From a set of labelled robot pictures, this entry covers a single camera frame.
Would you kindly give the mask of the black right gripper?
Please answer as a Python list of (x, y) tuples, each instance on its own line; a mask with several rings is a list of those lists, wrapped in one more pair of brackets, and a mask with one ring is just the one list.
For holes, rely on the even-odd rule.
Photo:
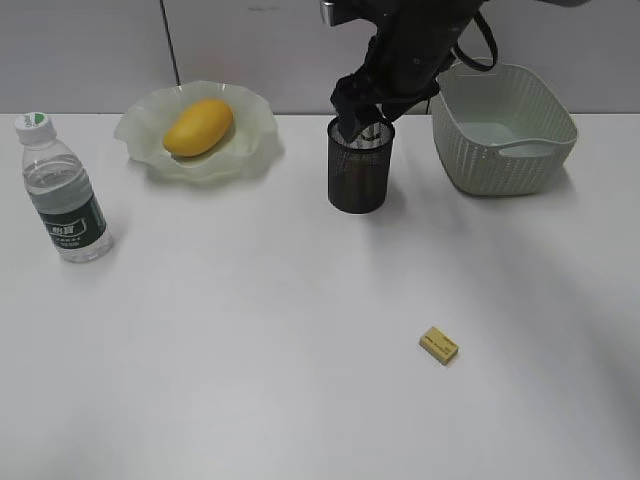
[(331, 95), (342, 138), (351, 143), (384, 118), (395, 122), (437, 93), (435, 80), (481, 1), (366, 1), (376, 16), (362, 65)]

